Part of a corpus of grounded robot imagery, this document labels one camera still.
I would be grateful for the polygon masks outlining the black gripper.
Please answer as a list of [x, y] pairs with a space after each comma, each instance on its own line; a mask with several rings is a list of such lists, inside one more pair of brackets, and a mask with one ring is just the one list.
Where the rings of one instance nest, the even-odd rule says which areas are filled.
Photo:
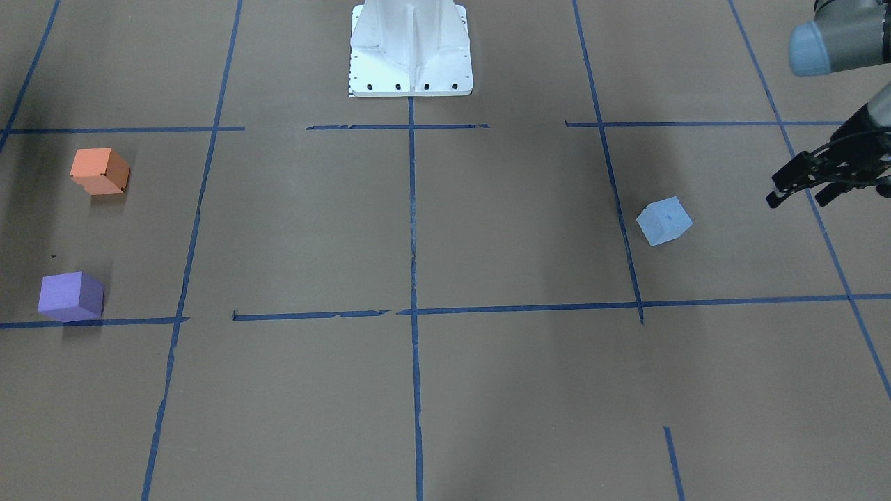
[[815, 202], [825, 207], [838, 196], [854, 189], [874, 187], [879, 196], [889, 197], [889, 126], [873, 118], [868, 105], [862, 105], [815, 152], [820, 169], [815, 177], [816, 158], [798, 153], [771, 177], [773, 190], [766, 202], [776, 209], [793, 193], [816, 182], [826, 184], [815, 194]]

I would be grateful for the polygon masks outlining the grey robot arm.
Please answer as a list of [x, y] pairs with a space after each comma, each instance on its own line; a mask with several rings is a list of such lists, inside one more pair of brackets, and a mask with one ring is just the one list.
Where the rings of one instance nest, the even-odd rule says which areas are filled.
[[[890, 63], [888, 1], [816, 1], [814, 17], [793, 29], [789, 66], [798, 77]], [[766, 202], [776, 209], [794, 193], [820, 187], [825, 207], [855, 189], [874, 187], [889, 197], [890, 86], [886, 85], [838, 127], [825, 145], [799, 152], [771, 177]]]

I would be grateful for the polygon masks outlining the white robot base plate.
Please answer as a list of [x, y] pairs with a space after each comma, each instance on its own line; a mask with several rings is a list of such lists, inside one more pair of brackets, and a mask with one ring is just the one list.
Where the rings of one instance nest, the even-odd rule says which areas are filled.
[[454, 1], [365, 1], [350, 16], [348, 95], [466, 96], [474, 89], [468, 13]]

